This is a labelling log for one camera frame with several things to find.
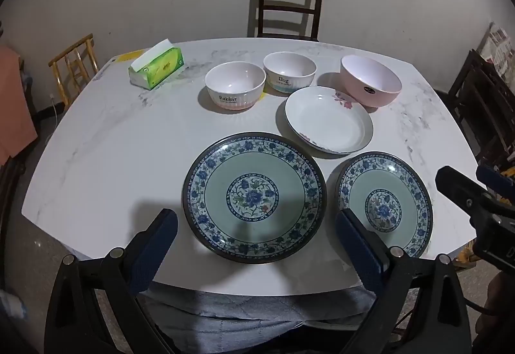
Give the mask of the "pink cloth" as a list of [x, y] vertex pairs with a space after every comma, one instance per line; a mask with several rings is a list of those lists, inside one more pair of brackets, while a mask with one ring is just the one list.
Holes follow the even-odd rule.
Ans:
[[38, 134], [32, 122], [20, 73], [20, 58], [14, 51], [1, 47], [0, 67], [0, 143], [1, 166], [16, 157]]

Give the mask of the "pink bowl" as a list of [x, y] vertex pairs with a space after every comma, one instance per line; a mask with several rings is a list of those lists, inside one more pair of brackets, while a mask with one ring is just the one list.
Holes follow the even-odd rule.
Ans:
[[342, 83], [360, 104], [381, 108], [392, 103], [402, 89], [401, 79], [384, 64], [364, 56], [341, 58]]

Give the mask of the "dark chair at right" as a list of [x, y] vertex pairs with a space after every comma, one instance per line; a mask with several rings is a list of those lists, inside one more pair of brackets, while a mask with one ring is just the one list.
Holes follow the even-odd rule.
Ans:
[[458, 125], [471, 131], [477, 163], [507, 168], [514, 153], [514, 94], [476, 50], [469, 51], [446, 104]]

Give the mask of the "small blue floral plate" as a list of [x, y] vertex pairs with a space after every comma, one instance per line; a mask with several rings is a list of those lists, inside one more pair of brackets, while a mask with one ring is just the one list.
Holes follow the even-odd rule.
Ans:
[[429, 245], [433, 209], [423, 181], [406, 162], [386, 152], [364, 152], [346, 161], [335, 200], [387, 247], [419, 258]]

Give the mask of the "yellow label on table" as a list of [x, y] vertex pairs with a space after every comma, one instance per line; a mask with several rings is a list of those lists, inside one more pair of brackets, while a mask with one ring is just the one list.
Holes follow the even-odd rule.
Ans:
[[116, 62], [125, 62], [125, 61], [135, 60], [138, 57], [140, 57], [144, 52], [145, 52], [145, 50], [134, 50], [134, 51], [122, 54], [120, 56], [117, 56], [115, 61]]

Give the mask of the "bamboo chair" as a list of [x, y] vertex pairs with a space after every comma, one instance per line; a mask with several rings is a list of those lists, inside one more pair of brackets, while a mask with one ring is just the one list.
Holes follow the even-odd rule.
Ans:
[[48, 67], [67, 110], [99, 71], [93, 34], [67, 47], [48, 62]]

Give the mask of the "white Rabbit bowl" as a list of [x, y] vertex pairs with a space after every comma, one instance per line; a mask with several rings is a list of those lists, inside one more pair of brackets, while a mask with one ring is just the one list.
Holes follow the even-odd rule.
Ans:
[[251, 108], [263, 94], [265, 81], [261, 67], [243, 61], [221, 63], [204, 78], [212, 101], [224, 110]]

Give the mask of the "white Dog bowl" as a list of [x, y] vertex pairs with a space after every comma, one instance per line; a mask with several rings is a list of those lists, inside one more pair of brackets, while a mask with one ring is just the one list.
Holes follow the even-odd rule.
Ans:
[[290, 51], [273, 52], [263, 64], [269, 86], [284, 94], [309, 87], [318, 69], [309, 57]]

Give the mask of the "green tissue box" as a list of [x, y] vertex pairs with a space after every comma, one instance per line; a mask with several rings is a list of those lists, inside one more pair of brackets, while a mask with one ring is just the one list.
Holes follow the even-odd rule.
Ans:
[[131, 63], [128, 67], [129, 82], [150, 91], [175, 72], [180, 71], [183, 66], [182, 50], [165, 39]]

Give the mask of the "large blue floral plate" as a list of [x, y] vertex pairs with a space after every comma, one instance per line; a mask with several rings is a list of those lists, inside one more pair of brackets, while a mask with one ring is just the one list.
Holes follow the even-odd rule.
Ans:
[[244, 132], [197, 157], [184, 179], [182, 204], [195, 237], [215, 254], [237, 263], [274, 263], [318, 232], [326, 182], [292, 140]]

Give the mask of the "dark wooden chair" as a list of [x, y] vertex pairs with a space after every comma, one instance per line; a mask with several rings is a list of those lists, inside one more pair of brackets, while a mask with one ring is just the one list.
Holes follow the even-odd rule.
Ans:
[[[319, 41], [322, 0], [257, 0], [257, 37]], [[300, 15], [300, 22], [266, 19], [266, 13]]]

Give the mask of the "white pink-flower plate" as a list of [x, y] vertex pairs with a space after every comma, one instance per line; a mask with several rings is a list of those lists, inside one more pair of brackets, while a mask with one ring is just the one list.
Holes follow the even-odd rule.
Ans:
[[332, 155], [365, 148], [373, 138], [373, 121], [365, 108], [333, 88], [313, 86], [293, 92], [285, 106], [286, 120], [311, 147]]

